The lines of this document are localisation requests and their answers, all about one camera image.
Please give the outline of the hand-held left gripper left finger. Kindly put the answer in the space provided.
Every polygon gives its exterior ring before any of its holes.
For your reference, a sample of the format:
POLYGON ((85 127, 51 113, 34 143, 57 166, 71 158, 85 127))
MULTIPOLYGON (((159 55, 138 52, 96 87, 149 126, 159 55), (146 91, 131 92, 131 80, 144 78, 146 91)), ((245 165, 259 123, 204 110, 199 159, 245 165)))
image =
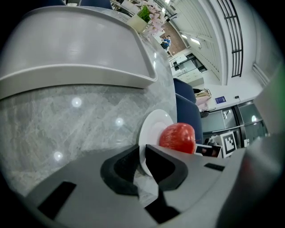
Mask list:
POLYGON ((36 185, 26 200, 49 228, 152 228, 133 184, 139 147, 88 152, 36 185))

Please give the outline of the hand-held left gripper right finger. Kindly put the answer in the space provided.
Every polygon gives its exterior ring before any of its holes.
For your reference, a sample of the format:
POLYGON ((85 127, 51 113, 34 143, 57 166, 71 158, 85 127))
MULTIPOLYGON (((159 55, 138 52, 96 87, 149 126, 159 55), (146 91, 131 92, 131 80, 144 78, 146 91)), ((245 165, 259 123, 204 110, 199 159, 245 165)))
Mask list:
POLYGON ((146 207, 151 215, 178 215, 190 209, 215 186, 218 196, 228 195, 235 180, 242 151, 229 159, 203 157, 146 145, 146 163, 159 187, 158 198, 146 207))

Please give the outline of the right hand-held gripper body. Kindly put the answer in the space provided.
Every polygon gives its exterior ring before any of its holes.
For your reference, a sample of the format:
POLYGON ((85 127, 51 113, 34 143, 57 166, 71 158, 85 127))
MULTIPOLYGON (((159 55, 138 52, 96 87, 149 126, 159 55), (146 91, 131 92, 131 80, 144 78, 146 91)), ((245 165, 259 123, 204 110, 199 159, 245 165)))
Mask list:
POLYGON ((229 158, 237 149, 233 132, 207 138, 204 144, 196 144, 195 154, 214 158, 229 158))

